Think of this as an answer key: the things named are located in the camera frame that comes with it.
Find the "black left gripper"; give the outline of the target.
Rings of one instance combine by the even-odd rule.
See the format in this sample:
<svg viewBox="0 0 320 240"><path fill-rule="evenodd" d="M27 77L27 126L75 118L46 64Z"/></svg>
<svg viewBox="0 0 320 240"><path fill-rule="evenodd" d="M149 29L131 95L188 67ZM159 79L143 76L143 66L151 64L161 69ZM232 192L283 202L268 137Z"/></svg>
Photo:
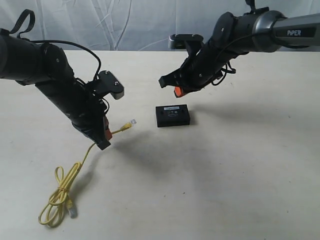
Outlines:
<svg viewBox="0 0 320 240"><path fill-rule="evenodd" d="M112 133L105 114L71 114L71 124L85 137L92 140L100 150L111 145Z"/></svg>

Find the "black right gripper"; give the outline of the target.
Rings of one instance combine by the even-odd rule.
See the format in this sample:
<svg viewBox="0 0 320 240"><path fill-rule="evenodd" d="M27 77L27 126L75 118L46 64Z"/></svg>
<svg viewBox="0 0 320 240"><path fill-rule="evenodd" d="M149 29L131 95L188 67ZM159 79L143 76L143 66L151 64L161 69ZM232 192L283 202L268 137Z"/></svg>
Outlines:
<svg viewBox="0 0 320 240"><path fill-rule="evenodd" d="M189 57L178 69L161 76L158 82L161 88L173 86L175 97L182 98L186 92L197 92L222 76L219 73L222 67L221 57Z"/></svg>

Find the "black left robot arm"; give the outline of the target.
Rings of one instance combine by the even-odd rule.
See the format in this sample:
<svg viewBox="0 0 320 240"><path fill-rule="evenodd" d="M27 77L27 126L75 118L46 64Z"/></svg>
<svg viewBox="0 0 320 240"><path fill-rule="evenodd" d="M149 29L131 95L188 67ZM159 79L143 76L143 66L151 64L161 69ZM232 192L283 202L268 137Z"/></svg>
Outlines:
<svg viewBox="0 0 320 240"><path fill-rule="evenodd" d="M35 85L85 137L101 150L110 146L107 105L102 100L109 90L102 73L83 83L60 47L2 34L0 77L22 86Z"/></svg>

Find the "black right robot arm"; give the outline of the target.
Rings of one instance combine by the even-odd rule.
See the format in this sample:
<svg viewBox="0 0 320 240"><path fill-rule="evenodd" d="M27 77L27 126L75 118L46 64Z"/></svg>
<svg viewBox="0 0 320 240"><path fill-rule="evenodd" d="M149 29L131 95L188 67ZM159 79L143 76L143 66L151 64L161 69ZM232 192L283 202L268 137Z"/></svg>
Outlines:
<svg viewBox="0 0 320 240"><path fill-rule="evenodd" d="M203 42L199 34L173 34L169 47L186 50L187 58L173 72L161 76L161 88L174 87L177 98L218 86L228 74L235 74L231 60L250 52L273 53L281 47L304 49L320 45L320 15L285 17L268 7L252 8L242 16L222 14L211 37Z"/></svg>

